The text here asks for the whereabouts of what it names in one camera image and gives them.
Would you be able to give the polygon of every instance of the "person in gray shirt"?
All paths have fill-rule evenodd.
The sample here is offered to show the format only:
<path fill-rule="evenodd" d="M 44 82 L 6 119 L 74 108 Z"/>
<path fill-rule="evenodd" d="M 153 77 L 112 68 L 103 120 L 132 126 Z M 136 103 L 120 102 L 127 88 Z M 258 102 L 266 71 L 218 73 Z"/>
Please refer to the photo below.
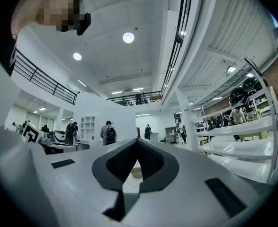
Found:
<path fill-rule="evenodd" d="M 108 128 L 111 128 L 111 121 L 106 121 L 106 125 L 101 128 L 100 137 L 103 139 L 103 146 L 105 145 L 105 133 Z"/>

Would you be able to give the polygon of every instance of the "black helmet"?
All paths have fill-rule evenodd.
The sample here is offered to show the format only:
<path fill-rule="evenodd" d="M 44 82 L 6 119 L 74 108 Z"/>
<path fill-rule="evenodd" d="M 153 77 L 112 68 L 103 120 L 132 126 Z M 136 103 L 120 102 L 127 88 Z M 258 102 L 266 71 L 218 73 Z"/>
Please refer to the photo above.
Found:
<path fill-rule="evenodd" d="M 264 79 L 265 86 L 268 87 L 267 81 Z M 243 82 L 243 91 L 246 95 L 251 96 L 256 92 L 262 90 L 262 85 L 256 77 L 247 78 Z"/>
<path fill-rule="evenodd" d="M 229 101 L 230 101 L 230 104 L 232 106 L 234 106 L 236 103 L 238 102 L 241 102 L 242 99 L 244 97 L 244 94 L 243 94 L 243 89 L 242 87 L 236 87 L 234 88 L 231 92 L 230 92 L 230 95 L 229 95 Z"/>

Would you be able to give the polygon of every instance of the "black pants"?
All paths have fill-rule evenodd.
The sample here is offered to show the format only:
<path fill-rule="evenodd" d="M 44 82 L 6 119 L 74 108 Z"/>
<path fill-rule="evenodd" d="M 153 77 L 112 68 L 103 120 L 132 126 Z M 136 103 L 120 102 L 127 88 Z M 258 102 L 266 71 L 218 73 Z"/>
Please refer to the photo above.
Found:
<path fill-rule="evenodd" d="M 182 139 L 184 140 L 184 143 L 186 143 L 186 135 L 184 132 L 181 133 Z"/>

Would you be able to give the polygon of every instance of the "brown wall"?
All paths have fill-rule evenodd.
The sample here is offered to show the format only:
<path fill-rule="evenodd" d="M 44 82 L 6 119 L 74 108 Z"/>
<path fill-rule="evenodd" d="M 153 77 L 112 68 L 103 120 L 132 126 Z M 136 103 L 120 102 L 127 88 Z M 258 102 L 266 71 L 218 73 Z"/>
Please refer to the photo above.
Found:
<path fill-rule="evenodd" d="M 268 82 L 269 86 L 272 86 L 278 100 L 278 58 L 272 63 L 272 65 L 263 73 L 264 78 Z M 222 108 L 229 107 L 229 98 L 222 100 L 221 102 L 212 105 L 205 109 L 205 114 L 211 114 Z"/>

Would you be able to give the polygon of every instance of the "black shirt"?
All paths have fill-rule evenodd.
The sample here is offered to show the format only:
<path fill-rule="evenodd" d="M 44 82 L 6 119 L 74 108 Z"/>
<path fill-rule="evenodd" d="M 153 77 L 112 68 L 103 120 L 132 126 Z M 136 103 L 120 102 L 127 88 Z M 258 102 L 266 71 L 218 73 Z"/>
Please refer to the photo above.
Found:
<path fill-rule="evenodd" d="M 16 61 L 17 40 L 11 35 L 11 19 L 19 0 L 0 0 L 0 63 L 9 75 Z"/>

